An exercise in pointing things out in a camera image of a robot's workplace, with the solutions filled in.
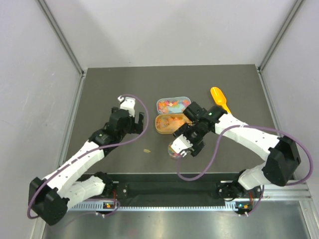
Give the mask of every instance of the white wall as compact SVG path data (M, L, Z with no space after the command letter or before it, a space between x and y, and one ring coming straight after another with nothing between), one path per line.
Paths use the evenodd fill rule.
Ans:
M35 0L0 3L0 237L29 238L30 181L54 169L79 74Z
M295 0L46 0L83 68L259 65Z
M308 181L319 211L319 1L307 0L264 70L282 128L311 151L315 170ZM305 176L307 158L298 171Z

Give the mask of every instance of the clear plastic container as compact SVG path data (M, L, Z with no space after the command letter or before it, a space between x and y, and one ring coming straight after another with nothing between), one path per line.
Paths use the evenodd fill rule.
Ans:
M188 97L163 98L158 100L156 107L159 114L178 114L190 104Z
M164 114L155 119L156 130L160 134L172 134L184 123L191 123L184 114Z

